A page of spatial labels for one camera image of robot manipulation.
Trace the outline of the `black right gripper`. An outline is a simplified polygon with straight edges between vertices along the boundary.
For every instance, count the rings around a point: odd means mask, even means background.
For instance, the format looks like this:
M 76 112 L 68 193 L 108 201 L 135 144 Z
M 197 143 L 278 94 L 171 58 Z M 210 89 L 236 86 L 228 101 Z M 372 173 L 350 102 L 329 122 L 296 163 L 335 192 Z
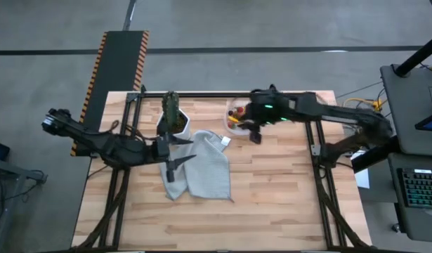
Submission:
M 249 130 L 249 140 L 261 144 L 261 127 L 286 121 L 289 99 L 279 92 L 274 84 L 268 89 L 254 89 L 249 93 L 250 102 L 244 106 L 241 116 L 243 121 L 237 123 L 240 129 Z

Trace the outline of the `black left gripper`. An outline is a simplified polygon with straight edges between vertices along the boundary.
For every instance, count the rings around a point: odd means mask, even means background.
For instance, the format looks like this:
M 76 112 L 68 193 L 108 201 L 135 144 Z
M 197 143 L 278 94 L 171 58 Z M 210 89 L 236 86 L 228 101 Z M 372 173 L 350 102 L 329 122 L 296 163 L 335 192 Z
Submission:
M 166 179 L 169 183 L 175 181 L 174 171 L 184 162 L 195 157 L 195 155 L 188 155 L 172 160 L 170 157 L 169 145 L 186 145 L 191 144 L 193 141 L 178 138 L 173 134 L 165 134 L 163 136 L 156 136 L 152 139 L 152 149 L 154 157 L 166 165 Z

